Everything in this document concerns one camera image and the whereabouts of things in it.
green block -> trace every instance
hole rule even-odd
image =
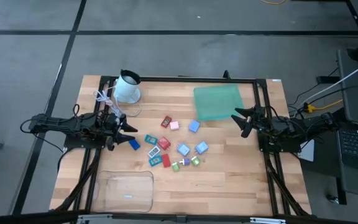
[[[227,119],[240,116],[234,108],[244,108],[236,84],[194,88],[197,118],[200,121]]]
[[[174,163],[172,164],[172,169],[173,169],[173,171],[175,171],[175,172],[179,171],[179,165],[178,165],[177,162],[174,162]]]
[[[193,163],[194,166],[198,166],[200,164],[200,159],[195,156],[191,158],[191,163]]]

red block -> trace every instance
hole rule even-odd
[[[164,120],[161,122],[161,126],[163,126],[164,128],[167,128],[171,121],[172,121],[172,118],[166,116],[164,118]]]
[[[160,138],[157,142],[163,150],[166,150],[171,145],[171,143],[165,137]]]
[[[162,158],[162,164],[164,165],[164,167],[170,167],[171,166],[171,161],[169,160],[168,154],[162,155],[161,158]]]

yellow cable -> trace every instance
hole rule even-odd
[[[315,110],[324,110],[324,109],[327,109],[329,108],[330,106],[334,106],[335,104],[338,104],[340,102],[342,102],[343,100],[338,100],[337,102],[334,102],[334,103],[331,103],[330,105],[327,105],[327,106],[324,106],[322,108],[315,108]]]
[[[262,1],[264,3],[267,3],[267,4],[283,4],[285,2],[285,0],[282,0],[280,2],[268,2],[268,1],[265,1],[265,0],[260,0],[260,1]]]
[[[317,108],[313,105],[308,105],[308,107],[306,108],[306,112],[307,113],[312,113],[314,110],[324,110],[324,109],[327,109],[329,108],[330,106],[334,106],[335,104],[338,104],[340,102],[342,102],[343,100],[338,100],[337,102],[334,102],[334,103],[331,103],[330,105],[327,105],[327,106],[324,106],[322,108]]]

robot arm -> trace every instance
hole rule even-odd
[[[241,137],[247,138],[251,130],[256,129],[267,138],[272,151],[276,152],[300,152],[301,143],[337,128],[331,113],[306,119],[283,116],[270,119],[266,116],[266,108],[257,105],[250,109],[236,108],[236,111],[245,117],[244,119],[232,115],[242,130]]]
[[[114,113],[99,114],[85,113],[69,119],[38,114],[31,118],[29,129],[33,134],[59,131],[66,135],[64,146],[67,148],[103,148],[107,140],[107,147],[112,151],[114,143],[120,144],[135,139],[133,136],[120,133],[120,130],[137,132],[135,128],[127,124],[126,115],[122,114],[117,117]]]

white cable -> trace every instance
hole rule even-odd
[[[113,101],[110,100],[110,98],[106,94],[106,91],[111,89],[111,88],[115,88],[115,86],[109,87],[109,88],[107,88],[105,90],[102,90],[102,92],[96,90],[95,92],[93,92],[93,97],[98,102],[104,102],[106,105],[108,105],[112,109],[112,112],[116,116],[120,117],[120,115],[122,113],[124,113],[124,111],[119,107],[117,98],[114,98],[115,101],[116,101],[114,103]],[[139,102],[136,102],[136,103],[139,105],[139,111],[136,112],[135,114],[127,114],[127,113],[125,113],[127,116],[137,116],[142,111],[142,107],[140,106],[140,103]]]
[[[322,93],[322,92],[324,92],[324,91],[327,91],[327,90],[329,90],[330,88],[332,88],[332,87],[334,87],[334,86],[340,84],[341,82],[343,82],[343,81],[346,80],[347,78],[351,77],[352,75],[356,74],[357,72],[358,72],[358,69],[354,70],[352,73],[348,74],[346,77],[344,77],[343,79],[339,80],[339,81],[336,82],[335,84],[333,84],[333,85],[331,85],[331,86],[329,86],[329,87],[327,87],[327,88],[321,90],[320,92],[314,94],[313,96],[311,96],[311,97],[305,99],[305,100],[304,100],[302,103],[300,103],[299,106],[296,108],[295,113],[293,114],[293,118],[296,118],[296,115],[298,114],[298,110],[299,110],[299,109],[303,106],[303,104],[306,103],[308,100],[310,100],[310,99],[312,99],[313,97],[317,96],[318,94],[320,94],[320,93]]]

